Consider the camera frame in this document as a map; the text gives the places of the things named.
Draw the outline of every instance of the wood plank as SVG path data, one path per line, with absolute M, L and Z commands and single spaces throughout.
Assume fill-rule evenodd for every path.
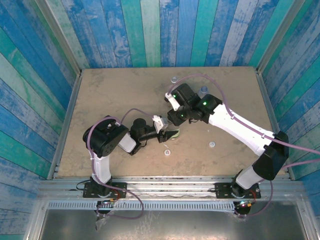
M 312 206 L 312 209 L 314 211 L 314 215 L 319 216 L 320 215 L 320 193 L 317 193 L 315 195 L 311 195 L 308 197 Z
M 67 64 L 65 60 L 62 58 L 60 53 L 58 52 L 58 49 L 52 42 L 51 38 L 49 37 L 49 34 L 47 33 L 47 30 L 42 25 L 40 19 L 38 18 L 36 12 L 34 11 L 30 0 L 19 0 L 16 1 L 20 10 L 24 13 L 24 16 L 28 21 L 30 22 L 31 26 L 33 27 L 35 33 L 38 35 L 40 40 L 42 41 L 43 45 L 51 55 L 53 61 L 60 69 L 61 73 L 63 74 L 66 81 L 69 83 L 71 87 L 74 86 L 76 76 L 72 71 L 70 71 L 67 67 Z
M 100 0 L 82 0 L 86 17 L 90 23 L 97 48 L 105 68 L 117 68 L 115 56 L 104 10 Z
M 60 134 L 63 123 L 1 53 L 0 78 Z
M 288 73 L 283 82 L 280 82 L 278 87 L 274 90 L 274 94 L 269 98 L 273 108 L 285 97 L 289 90 L 296 84 L 296 82 L 305 74 L 312 63 L 320 56 L 320 34 L 316 37 L 314 42 L 310 45 L 307 51 L 296 63 L 294 68 Z
M 24 235 L 18 235 L 18 234 L 7 234 L 7 235 L 0 235 L 0 240 L 23 240 Z
M 305 0 L 303 5 L 301 6 L 300 10 L 296 14 L 294 20 L 290 24 L 289 28 L 285 32 L 283 38 L 281 39 L 281 42 L 279 43 L 278 47 L 274 51 L 272 57 L 270 58 L 269 62 L 267 63 L 265 69 L 263 70 L 262 76 L 263 79 L 265 79 L 269 73 L 270 68 L 278 58 L 279 54 L 281 53 L 282 49 L 285 47 L 287 41 L 290 39 L 291 35 L 293 34 L 294 30 L 298 26 L 301 19 L 304 17 L 305 13 L 307 12 L 310 4 L 313 2 L 313 0 Z
M 89 68 L 89 63 L 86 58 L 86 55 L 80 45 L 78 37 L 69 20 L 69 17 L 67 15 L 67 12 L 65 11 L 65 8 L 61 0 L 47 0 L 46 2 L 48 3 L 51 12 L 54 14 L 54 18 L 56 19 L 60 28 L 62 29 L 63 34 L 69 43 L 69 46 L 74 54 L 74 57 L 80 69 Z
M 74 69 L 72 68 L 69 59 L 67 58 L 65 51 L 62 49 L 62 47 L 60 46 L 59 41 L 57 40 L 54 32 L 52 31 L 51 27 L 49 26 L 45 16 L 42 14 L 40 8 L 38 7 L 38 4 L 36 3 L 36 0 L 29 0 L 34 12 L 36 13 L 37 17 L 39 18 L 39 20 L 41 21 L 41 24 L 43 25 L 45 31 L 47 32 L 47 34 L 49 35 L 51 41 L 53 42 L 55 48 L 58 50 L 59 54 L 61 55 L 61 57 L 64 59 L 64 62 L 66 64 L 66 66 L 69 68 L 69 71 L 71 72 L 73 78 L 75 79 L 77 77 Z
M 59 135 L 0 78 L 0 104 L 54 148 Z
M 37 194 L 0 183 L 0 208 L 31 213 Z
M 291 54 L 289 55 L 287 61 L 281 66 L 278 74 L 274 77 L 273 84 L 268 85 L 268 93 L 271 98 L 273 95 L 276 95 L 278 87 L 282 84 L 282 82 L 287 78 L 290 72 L 295 68 L 301 58 L 303 58 L 304 54 L 308 51 L 311 53 L 311 48 L 315 48 L 317 44 L 319 44 L 319 38 L 317 36 L 320 34 L 320 15 L 314 19 L 310 27 L 307 29 L 305 34 L 302 36 L 301 40 L 295 46 L 294 49 L 291 50 Z M 314 54 L 316 54 L 316 59 L 319 53 L 316 49 L 314 50 Z
M 309 132 L 307 132 L 305 135 L 303 135 L 301 138 L 299 138 L 294 143 L 298 146 L 303 146 L 309 149 L 315 149 L 320 147 L 320 124 L 315 126 L 313 129 L 311 129 Z M 299 158 L 306 155 L 308 152 L 298 150 L 295 148 L 289 148 L 290 153 L 290 161 L 293 163 Z
M 301 96 L 320 78 L 320 56 L 313 62 L 308 70 L 283 97 L 275 107 L 274 114 L 279 121 L 283 115 L 301 98 Z
M 30 213 L 0 209 L 0 234 L 25 234 Z
M 233 66 L 258 0 L 239 0 L 222 52 L 220 67 Z
M 199 0 L 179 0 L 176 67 L 189 67 Z
M 120 0 L 101 0 L 119 68 L 131 68 L 131 56 Z
M 161 67 L 176 65 L 179 0 L 160 0 Z
M 30 84 L 35 92 L 50 106 L 61 121 L 65 119 L 66 109 L 68 107 L 68 98 L 62 92 L 59 94 L 61 102 L 56 98 L 49 87 L 42 81 L 39 75 L 34 71 L 22 53 L 17 49 L 10 38 L 0 28 L 0 52 L 11 63 L 18 73 Z
M 34 172 L 31 172 L 19 165 L 16 165 L 0 157 L 0 183 L 10 185 L 30 193 L 37 193 L 40 180 Z
M 290 128 L 303 114 L 320 101 L 320 78 L 306 91 L 303 96 L 290 108 L 289 111 L 278 122 L 280 129 L 286 131 Z
M 147 67 L 161 67 L 159 2 L 141 0 L 141 14 Z
M 320 192 L 319 178 L 320 171 L 315 171 L 299 179 L 299 181 L 303 182 L 303 185 L 308 195 L 313 195 Z
M 0 116 L 2 119 L 0 121 L 0 131 L 34 151 L 48 162 L 52 162 L 56 151 L 53 146 L 16 118 L 2 105 L 0 105 Z
M 47 178 L 50 162 L 0 131 L 0 156 L 43 178 Z
M 121 0 L 126 34 L 130 46 L 132 66 L 147 66 L 140 0 Z
M 42 40 L 39 38 L 35 30 L 33 29 L 33 27 L 30 25 L 30 22 L 25 17 L 24 13 L 20 10 L 16 1 L 2 0 L 1 2 L 3 6 L 6 8 L 6 10 L 8 11 L 12 20 L 15 22 L 15 24 L 18 26 L 20 31 L 24 34 L 25 38 L 28 40 L 30 45 L 35 50 L 35 52 L 38 54 L 39 58 L 47 66 L 47 68 L 49 69 L 49 72 L 54 76 L 56 81 L 62 87 L 62 90 L 67 95 L 71 95 L 71 92 L 72 92 L 71 86 L 66 81 L 66 78 L 62 74 L 58 65 L 53 60 L 52 56 L 46 49 L 45 45 L 43 44 Z
M 292 50 L 298 44 L 302 36 L 305 34 L 310 24 L 313 22 L 315 17 L 318 15 L 320 11 L 320 1 L 313 1 L 308 8 L 307 12 L 304 14 L 303 18 L 293 31 L 292 35 L 285 43 L 282 51 L 279 53 L 279 56 L 274 61 L 271 66 L 268 75 L 265 78 L 265 86 L 267 87 L 269 84 L 273 84 L 273 79 L 277 76 L 281 66 L 286 62 L 288 56 L 291 54 Z
M 219 0 L 211 31 L 205 66 L 219 66 L 238 0 Z
M 295 162 L 300 163 L 300 162 L 305 162 L 305 161 L 314 160 L 314 159 L 320 159 L 320 156 L 318 154 L 308 153 L 308 154 L 304 155 L 303 157 L 299 158 Z M 320 170 L 320 162 L 318 161 L 318 162 L 314 162 L 314 163 L 308 163 L 308 164 L 294 166 L 292 168 L 292 170 L 293 170 L 295 179 L 298 180 L 308 174 L 311 174 L 315 171 Z
M 232 110 L 264 129 L 271 129 L 253 67 L 86 69 L 58 177 L 91 175 L 91 162 L 82 135 L 103 114 L 122 118 L 127 110 L 138 108 L 150 114 L 166 116 L 170 107 L 164 101 L 164 94 L 171 85 L 170 79 L 172 76 L 180 79 L 193 73 L 203 73 L 216 79 L 223 86 Z M 193 90 L 207 85 L 210 93 L 220 98 L 218 90 L 205 79 L 191 78 L 186 83 Z M 99 104 L 101 102 L 105 103 L 103 111 Z M 152 124 L 150 119 L 134 111 L 126 117 L 123 124 L 130 128 L 136 118 L 144 118 L 149 125 Z M 203 122 L 185 122 L 179 128 L 180 135 L 175 140 L 168 140 L 164 145 L 152 139 L 148 141 L 147 147 L 134 156 L 116 147 L 110 159 L 112 175 L 235 175 L 257 160 L 257 156 L 248 147 L 218 127 Z M 216 147 L 209 147 L 211 141 L 216 143 Z M 164 155 L 166 146 L 171 150 L 169 157 Z
M 279 0 L 259 0 L 237 53 L 234 66 L 247 66 Z
M 190 67 L 205 65 L 211 32 L 219 0 L 199 0 Z
M 81 0 L 61 0 L 91 68 L 104 68 Z
M 294 0 L 279 0 L 269 22 L 266 26 L 258 45 L 250 59 L 249 66 L 257 67 L 280 24 L 285 18 Z
M 0 21 L 0 27 L 2 28 L 1 30 L 7 34 L 7 36 L 11 39 L 11 41 L 15 44 L 15 46 L 19 49 L 19 51 L 23 54 L 26 60 L 33 67 L 33 69 L 38 73 L 38 75 L 45 82 L 45 84 L 51 89 L 51 91 L 54 93 L 57 99 L 59 99 L 60 103 L 63 106 L 68 105 L 71 93 L 68 95 L 62 89 L 59 82 L 50 73 L 47 66 L 39 58 L 36 51 L 30 45 L 23 33 L 19 30 L 18 26 L 12 20 L 9 13 L 1 3 L 0 14 L 2 17 Z
M 320 122 L 320 101 L 296 121 L 287 131 L 289 142 L 294 143 Z

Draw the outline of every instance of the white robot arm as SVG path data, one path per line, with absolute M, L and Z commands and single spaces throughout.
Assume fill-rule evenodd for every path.
M 275 143 L 264 136 L 288 142 L 284 132 L 274 134 L 231 111 L 234 117 L 264 135 L 260 136 L 251 129 L 240 124 L 231 117 L 225 104 L 218 98 L 207 94 L 202 99 L 186 84 L 181 84 L 172 94 L 166 93 L 165 98 L 172 105 L 168 119 L 179 126 L 184 121 L 200 120 L 228 132 L 247 145 L 259 158 L 247 169 L 240 171 L 232 183 L 233 193 L 243 196 L 246 190 L 262 180 L 273 180 L 289 157 L 288 147 Z

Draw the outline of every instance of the blue striped wood panel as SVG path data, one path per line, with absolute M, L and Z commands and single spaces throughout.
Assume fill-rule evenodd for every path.
M 320 1 L 307 0 L 262 73 L 279 128 L 295 145 L 320 151 Z M 290 161 L 320 159 L 291 148 Z M 317 216 L 320 162 L 294 166 Z
M 293 3 L 47 1 L 82 68 L 257 66 Z
M 75 79 L 34 0 L 0 0 L 1 240 L 23 238 Z

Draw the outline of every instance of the table surface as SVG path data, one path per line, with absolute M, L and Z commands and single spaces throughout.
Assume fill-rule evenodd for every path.
M 83 134 L 106 115 L 122 118 L 131 108 L 152 115 L 166 116 L 171 109 L 164 95 L 171 78 L 202 73 L 214 78 L 224 90 L 231 109 L 254 124 L 271 130 L 269 117 L 252 67 L 171 67 L 171 68 L 109 68 L 86 69 L 73 111 L 61 158 L 58 177 L 88 177 L 91 161 Z M 197 92 L 208 86 L 209 93 L 222 98 L 214 85 L 201 77 L 185 81 Z M 134 119 L 152 120 L 132 111 L 123 124 L 130 128 Z M 215 142 L 210 148 L 209 142 Z M 169 149 L 170 156 L 164 151 Z M 174 140 L 158 143 L 149 140 L 147 146 L 130 156 L 116 147 L 110 157 L 113 176 L 212 176 L 235 175 L 251 165 L 257 156 L 242 142 L 227 132 L 204 122 L 180 126 Z

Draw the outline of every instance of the clear bottle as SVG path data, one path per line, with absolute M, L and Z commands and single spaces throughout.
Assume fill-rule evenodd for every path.
M 202 99 L 206 94 L 208 94 L 208 87 L 202 86 L 198 91 L 198 95 Z

